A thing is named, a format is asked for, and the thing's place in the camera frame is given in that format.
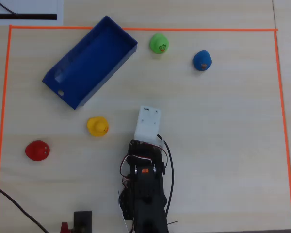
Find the red rubber duck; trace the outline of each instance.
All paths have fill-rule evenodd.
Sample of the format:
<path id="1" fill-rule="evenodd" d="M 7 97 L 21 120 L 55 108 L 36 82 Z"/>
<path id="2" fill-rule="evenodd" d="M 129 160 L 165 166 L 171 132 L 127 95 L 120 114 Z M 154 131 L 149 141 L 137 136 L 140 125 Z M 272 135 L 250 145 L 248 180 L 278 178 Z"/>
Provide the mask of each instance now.
<path id="1" fill-rule="evenodd" d="M 44 141 L 36 140 L 31 142 L 25 149 L 26 155 L 34 161 L 42 161 L 49 155 L 50 149 Z"/>

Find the blue rubber duck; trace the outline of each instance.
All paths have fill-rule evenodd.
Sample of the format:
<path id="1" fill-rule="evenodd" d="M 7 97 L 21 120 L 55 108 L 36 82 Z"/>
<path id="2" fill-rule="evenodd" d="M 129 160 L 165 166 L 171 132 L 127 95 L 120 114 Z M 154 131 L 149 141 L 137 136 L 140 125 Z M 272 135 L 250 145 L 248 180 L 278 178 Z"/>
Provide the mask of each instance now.
<path id="1" fill-rule="evenodd" d="M 199 71 L 209 69 L 212 64 L 212 59 L 209 53 L 205 50 L 198 52 L 193 58 L 193 65 Z"/>

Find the black object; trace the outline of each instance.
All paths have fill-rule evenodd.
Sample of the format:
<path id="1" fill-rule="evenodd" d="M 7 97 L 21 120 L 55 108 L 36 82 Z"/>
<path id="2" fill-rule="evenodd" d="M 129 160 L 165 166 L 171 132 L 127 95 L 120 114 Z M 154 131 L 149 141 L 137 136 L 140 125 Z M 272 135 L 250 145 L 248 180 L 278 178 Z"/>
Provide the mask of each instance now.
<path id="1" fill-rule="evenodd" d="M 127 188 L 120 195 L 120 206 L 125 220 L 133 220 L 136 233 L 168 233 L 163 177 L 165 166 L 159 148 L 131 140 L 127 158 L 130 165 Z"/>
<path id="2" fill-rule="evenodd" d="M 73 233 L 92 233 L 92 211 L 73 213 Z"/>
<path id="3" fill-rule="evenodd" d="M 4 191 L 2 191 L 0 189 L 0 192 L 7 198 L 9 199 L 11 202 L 13 202 L 14 205 L 16 205 L 16 207 L 18 209 L 20 209 L 20 211 L 27 217 L 29 218 L 32 222 L 34 222 L 39 228 L 41 228 L 41 230 L 43 230 L 43 232 L 45 233 L 49 233 L 37 220 L 35 220 L 33 217 L 31 217 L 13 198 L 11 198 L 9 195 L 7 195 Z"/>
<path id="4" fill-rule="evenodd" d="M 167 148 L 167 151 L 168 151 L 169 160 L 170 160 L 170 167 L 171 167 L 171 187 L 170 187 L 170 194 L 169 194 L 168 204 L 167 204 L 167 208 L 166 208 L 166 215 L 168 215 L 170 201 L 171 201 L 171 197 L 173 195 L 173 190 L 174 190 L 174 181 L 175 181 L 174 164 L 173 164 L 173 159 L 171 157 L 170 149 L 169 149 L 169 146 L 168 146 L 167 142 L 165 140 L 163 140 L 163 138 L 159 134 L 157 135 L 157 137 L 160 140 L 164 141 L 164 144 L 165 144 L 165 146 Z"/>
<path id="5" fill-rule="evenodd" d="M 0 14 L 0 19 L 57 20 L 57 14 Z"/>
<path id="6" fill-rule="evenodd" d="M 9 8 L 5 7 L 2 3 L 0 3 L 0 6 L 4 8 L 5 10 L 7 10 L 8 12 L 10 12 L 11 14 L 16 15 L 14 11 L 11 11 Z"/>

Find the white cable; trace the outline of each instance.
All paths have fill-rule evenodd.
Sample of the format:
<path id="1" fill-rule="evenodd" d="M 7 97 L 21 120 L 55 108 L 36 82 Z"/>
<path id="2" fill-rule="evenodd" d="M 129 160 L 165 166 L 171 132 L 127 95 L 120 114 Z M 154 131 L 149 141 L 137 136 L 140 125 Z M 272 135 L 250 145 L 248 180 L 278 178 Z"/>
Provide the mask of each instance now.
<path id="1" fill-rule="evenodd" d="M 137 155 L 134 155 L 134 154 L 129 154 L 129 155 L 126 155 L 126 156 L 124 157 L 124 160 L 123 160 L 123 162 L 122 162 L 122 164 L 121 164 L 121 167 L 120 167 L 120 173 L 122 173 L 122 167 L 123 167 L 124 162 L 125 162 L 125 161 L 127 160 L 127 158 L 130 157 L 130 156 L 134 156 L 134 157 L 137 157 L 137 158 L 139 158 L 139 159 L 150 160 L 151 163 L 153 163 L 153 162 L 152 162 L 152 159 L 150 159 L 150 158 L 144 158 L 144 157 L 140 157 L 140 156 L 137 156 Z"/>
<path id="2" fill-rule="evenodd" d="M 118 207 L 120 208 L 120 211 L 121 211 L 121 214 L 122 214 L 123 221 L 124 221 L 124 223 L 125 223 L 125 226 L 126 226 L 127 232 L 129 233 L 129 230 L 128 230 L 128 227 L 127 227 L 126 221 L 125 221 L 125 219 L 124 219 L 124 213 L 123 213 L 122 208 L 121 208 L 121 205 L 120 205 L 120 190 L 118 190 L 118 192 L 117 192 L 117 200 L 118 200 Z"/>

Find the yellow rubber duck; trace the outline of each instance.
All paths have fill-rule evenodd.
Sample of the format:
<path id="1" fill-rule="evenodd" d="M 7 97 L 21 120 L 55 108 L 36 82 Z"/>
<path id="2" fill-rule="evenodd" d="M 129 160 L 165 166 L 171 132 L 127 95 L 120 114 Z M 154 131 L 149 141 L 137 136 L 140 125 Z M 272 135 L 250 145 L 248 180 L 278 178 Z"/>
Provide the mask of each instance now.
<path id="1" fill-rule="evenodd" d="M 103 117 L 93 117 L 87 121 L 87 129 L 92 136 L 101 137 L 109 130 L 109 124 Z"/>

